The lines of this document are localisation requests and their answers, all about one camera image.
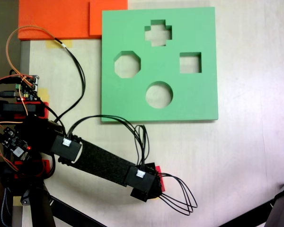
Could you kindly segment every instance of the black metal rod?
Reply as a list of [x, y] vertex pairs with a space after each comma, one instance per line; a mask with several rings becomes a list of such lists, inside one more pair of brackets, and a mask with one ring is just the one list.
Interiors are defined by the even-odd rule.
[[53, 215], [73, 227], [106, 227], [66, 203], [52, 196]]
[[275, 201], [265, 227], [284, 227], [284, 195]]
[[29, 195], [33, 227], [56, 227], [48, 193], [42, 189], [34, 189]]
[[274, 200], [270, 200], [220, 227], [257, 227], [267, 221]]

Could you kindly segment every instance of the yellow tape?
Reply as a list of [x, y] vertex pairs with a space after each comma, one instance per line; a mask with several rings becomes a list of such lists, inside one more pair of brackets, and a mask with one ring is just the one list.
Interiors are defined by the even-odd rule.
[[[67, 48], [72, 48], [72, 40], [71, 39], [65, 39], [65, 40], [61, 40], [62, 43], [64, 43], [66, 45]], [[63, 48], [61, 46], [61, 44], [59, 44], [57, 41], [55, 40], [46, 40], [45, 41], [46, 47], [48, 49], [55, 49], [55, 48]]]
[[43, 102], [49, 103], [49, 94], [47, 88], [38, 88], [38, 96], [41, 98]]
[[21, 196], [14, 196], [13, 197], [13, 206], [22, 206]]

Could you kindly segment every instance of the orange foam sheet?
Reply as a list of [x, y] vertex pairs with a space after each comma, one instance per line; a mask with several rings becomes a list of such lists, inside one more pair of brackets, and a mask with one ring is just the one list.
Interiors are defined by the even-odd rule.
[[[127, 0], [92, 0], [91, 3], [90, 1], [19, 0], [18, 25], [19, 27], [25, 25], [43, 27], [59, 39], [101, 38], [102, 10], [127, 9]], [[18, 38], [20, 40], [51, 39], [48, 34], [33, 28], [20, 30]]]
[[102, 36], [102, 11], [126, 10], [127, 0], [90, 0], [89, 35], [99, 39]]

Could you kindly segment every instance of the white connector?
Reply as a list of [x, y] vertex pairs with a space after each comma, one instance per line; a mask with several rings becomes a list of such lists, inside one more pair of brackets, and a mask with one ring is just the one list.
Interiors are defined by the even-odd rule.
[[144, 178], [145, 172], [144, 172], [144, 171], [141, 171], [141, 170], [138, 170], [136, 176], [138, 176], [138, 177], [140, 177], [140, 178]]
[[62, 144], [67, 146], [67, 147], [69, 147], [70, 144], [71, 144], [71, 140], [68, 140], [67, 138], [63, 138], [63, 143]]

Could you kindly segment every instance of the table surface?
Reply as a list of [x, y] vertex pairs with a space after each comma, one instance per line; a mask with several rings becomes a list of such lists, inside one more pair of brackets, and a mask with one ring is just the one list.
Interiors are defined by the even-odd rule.
[[[284, 0], [129, 0], [129, 9], [200, 6], [216, 10], [219, 120], [145, 123], [148, 161], [183, 179], [199, 208], [186, 217], [159, 199], [141, 202], [129, 187], [60, 163], [45, 181], [53, 196], [108, 227], [214, 227], [275, 196], [284, 184]], [[63, 117], [67, 129], [99, 114], [101, 102], [101, 41], [74, 40], [70, 50], [84, 69], [87, 89]], [[78, 72], [63, 49], [32, 41], [29, 73], [40, 76], [57, 113], [80, 96]], [[88, 120], [74, 133], [129, 161], [137, 159], [124, 126]], [[179, 185], [165, 184], [169, 195], [180, 198]], [[25, 212], [23, 226], [31, 226], [29, 219]]]

